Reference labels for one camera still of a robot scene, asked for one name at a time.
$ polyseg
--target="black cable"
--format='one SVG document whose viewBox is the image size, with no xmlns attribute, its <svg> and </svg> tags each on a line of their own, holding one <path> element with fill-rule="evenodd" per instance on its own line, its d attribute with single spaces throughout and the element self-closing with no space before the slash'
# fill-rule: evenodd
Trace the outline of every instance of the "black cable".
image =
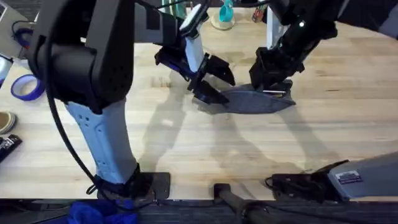
<svg viewBox="0 0 398 224">
<path fill-rule="evenodd" d="M 269 181 L 272 180 L 272 177 L 268 177 L 266 178 L 266 180 L 264 181 L 265 185 L 273 191 L 280 191 L 278 190 L 276 187 L 272 186 L 272 184 L 269 183 Z M 298 185 L 293 185 L 291 182 L 286 182 L 285 184 L 290 184 L 291 187 L 297 187 Z M 338 222 L 346 222 L 346 223 L 354 223 L 354 224 L 368 224 L 368 222 L 363 222 L 363 221 L 359 221 L 359 220 L 352 220 L 349 218 L 341 218 L 341 217 L 332 217 L 332 216 L 328 216 L 328 215 L 316 215 L 313 213 L 307 213 L 307 212 L 300 212 L 300 211 L 295 211 L 295 210 L 289 210 L 289 209 L 285 209 L 285 208 L 280 208 L 278 206 L 275 205 L 270 205 L 266 202 L 263 202 L 265 207 L 270 207 L 273 208 L 275 210 L 279 210 L 281 212 L 287 212 L 287 213 L 293 213 L 293 214 L 297 214 L 297 215 L 304 215 L 304 216 L 308 216 L 308 217 L 313 217 L 313 218 L 321 218 L 321 219 L 327 219 L 327 220 L 333 220 L 333 221 L 338 221 Z"/>
<path fill-rule="evenodd" d="M 124 211 L 129 211 L 129 212 L 137 212 L 140 209 L 152 204 L 154 202 L 148 202 L 146 204 L 140 205 L 136 208 L 124 208 L 119 206 L 116 202 L 114 202 L 113 200 L 111 200 L 103 191 L 103 189 L 101 187 L 99 187 L 94 179 L 93 174 L 91 174 L 91 172 L 87 169 L 86 165 L 83 163 L 83 161 L 80 159 L 79 155 L 76 153 L 76 150 L 73 148 L 72 144 L 69 141 L 69 138 L 63 128 L 61 119 L 59 117 L 58 111 L 57 111 L 57 106 L 55 104 L 55 100 L 53 97 L 53 90 L 52 90 L 52 81 L 51 81 L 51 61 L 52 61 L 52 43 L 54 41 L 55 38 L 55 28 L 58 24 L 58 21 L 60 20 L 63 11 L 65 10 L 66 6 L 68 5 L 69 1 L 66 1 L 65 4 L 61 7 L 60 12 L 55 16 L 55 19 L 53 21 L 53 23 L 50 26 L 50 31 L 49 31 L 49 35 L 47 36 L 47 40 L 44 43 L 44 83 L 46 86 L 46 93 L 47 93 L 47 100 L 49 102 L 49 106 L 50 106 L 50 111 L 51 114 L 53 116 L 55 125 L 57 126 L 57 129 L 61 135 L 61 138 L 63 140 L 63 142 L 65 143 L 66 147 L 68 148 L 70 154 L 72 155 L 72 157 L 74 158 L 74 160 L 77 162 L 77 164 L 80 166 L 80 168 L 83 170 L 83 172 L 87 175 L 87 177 L 92 181 L 92 183 L 95 185 L 95 187 L 98 189 L 98 192 L 101 194 L 101 196 L 103 198 L 105 198 L 106 200 L 108 200 L 109 202 L 111 202 L 112 204 L 114 204 L 116 207 L 118 207 L 121 210 Z"/>
<path fill-rule="evenodd" d="M 343 222 L 343 223 L 352 223 L 352 224 L 371 224 L 369 222 L 359 221 L 359 220 L 352 220 L 350 218 L 333 217 L 333 216 L 329 216 L 329 215 L 318 215 L 318 214 L 313 214 L 313 213 L 289 210 L 289 209 L 286 209 L 286 208 L 280 208 L 279 206 L 270 205 L 270 204 L 265 203 L 265 202 L 264 202 L 264 206 L 265 207 L 269 207 L 269 208 L 273 208 L 275 210 L 279 210 L 281 212 L 292 213 L 292 214 L 297 214 L 297 215 L 303 215 L 303 216 L 313 217 L 313 218 L 320 218 L 320 219 L 324 219 L 324 220 L 332 220 L 332 221 Z"/>
<path fill-rule="evenodd" d="M 12 25 L 11 25 L 11 31 L 12 31 L 12 36 L 14 37 L 15 36 L 15 25 L 16 24 L 18 24 L 18 23 L 20 23 L 20 22 L 22 22 L 22 23 L 33 23 L 33 21 L 15 21 L 15 22 L 13 22 L 12 23 Z"/>
</svg>

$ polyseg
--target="wooden table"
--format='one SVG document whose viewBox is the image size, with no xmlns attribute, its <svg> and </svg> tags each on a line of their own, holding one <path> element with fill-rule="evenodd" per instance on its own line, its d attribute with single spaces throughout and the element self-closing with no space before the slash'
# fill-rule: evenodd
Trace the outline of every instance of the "wooden table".
<svg viewBox="0 0 398 224">
<path fill-rule="evenodd" d="M 238 84 L 250 81 L 266 26 L 252 10 L 236 10 L 237 24 L 201 29 L 205 50 L 229 61 Z M 343 159 L 398 150 L 398 42 L 338 24 L 339 37 L 322 42 L 293 77 L 297 106 L 276 114 L 210 115 L 192 103 L 187 83 L 155 66 L 159 47 L 136 44 L 134 83 L 127 96 L 127 128 L 143 171 L 172 174 L 170 198 L 209 199 L 211 187 L 229 182 L 244 198 L 272 199 L 261 185 L 273 173 L 314 170 Z M 47 100 L 17 100 L 11 83 L 28 73 L 13 66 L 0 89 L 0 110 L 18 115 L 12 133 L 24 143 L 0 164 L 1 198 L 93 198 L 89 179 L 55 129 Z M 69 138 L 95 172 L 78 126 L 57 102 Z"/>
</svg>

